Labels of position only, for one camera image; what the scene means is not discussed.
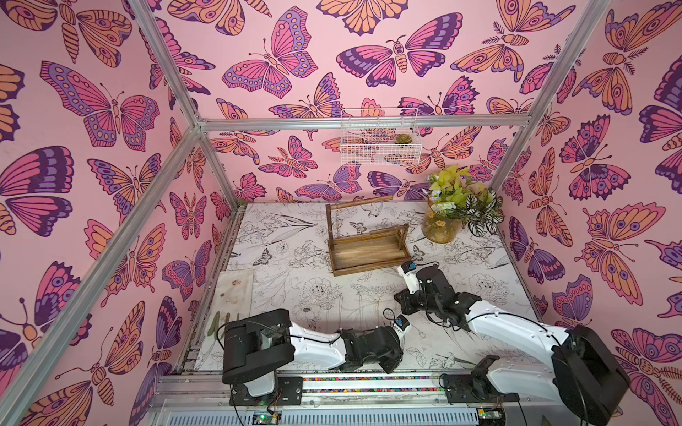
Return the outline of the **wooden jewelry display stand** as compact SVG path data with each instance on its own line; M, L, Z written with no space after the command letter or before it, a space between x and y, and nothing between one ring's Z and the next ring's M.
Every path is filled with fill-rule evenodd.
M325 206L330 265L335 277L400 266L411 260L406 244L408 229L410 229L408 224L381 228L355 236L339 238L334 236L332 211L376 202L390 202L393 199L392 195L387 195Z

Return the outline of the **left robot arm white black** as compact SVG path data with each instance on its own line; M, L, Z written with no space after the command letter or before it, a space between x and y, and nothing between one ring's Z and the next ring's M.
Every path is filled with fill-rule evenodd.
M401 314L387 326L325 334L303 328L287 310L277 309L227 322L214 335L223 349L222 383L231 388L232 406L298 406L303 378L280 380L277 370L297 361L341 373L377 364L391 374L402 361L410 328Z

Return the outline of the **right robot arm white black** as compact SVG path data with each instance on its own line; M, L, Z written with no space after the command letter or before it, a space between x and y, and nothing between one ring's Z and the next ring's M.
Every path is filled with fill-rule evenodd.
M606 425L630 388L630 378L599 335L586 326L563 328L507 312L468 292L456 292L436 264L407 261L397 268L406 288L395 294L404 316L423 312L434 325L497 339L535 359L482 363L483 381L499 393L562 403L588 425Z

